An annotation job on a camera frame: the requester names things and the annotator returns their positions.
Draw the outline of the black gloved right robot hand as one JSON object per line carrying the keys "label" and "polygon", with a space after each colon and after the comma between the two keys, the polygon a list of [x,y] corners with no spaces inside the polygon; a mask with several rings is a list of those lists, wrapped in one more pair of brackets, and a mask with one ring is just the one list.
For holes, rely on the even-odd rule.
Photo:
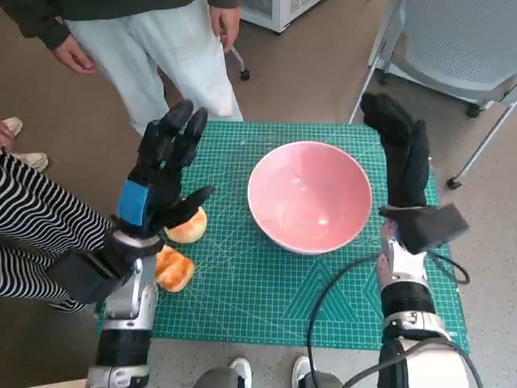
{"label": "black gloved right robot hand", "polygon": [[430,147],[424,120],[416,120],[387,94],[365,93],[360,109],[364,123],[375,129],[385,152],[388,204],[425,207]]}

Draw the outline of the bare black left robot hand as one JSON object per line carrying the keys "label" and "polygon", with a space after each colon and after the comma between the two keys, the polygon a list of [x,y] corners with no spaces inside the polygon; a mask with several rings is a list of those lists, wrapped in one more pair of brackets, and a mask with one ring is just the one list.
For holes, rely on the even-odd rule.
{"label": "bare black left robot hand", "polygon": [[114,216],[119,230],[135,238],[153,237],[189,221],[214,193],[207,185],[182,196],[183,170],[195,159],[207,120],[208,111],[195,110],[187,99],[147,124]]}

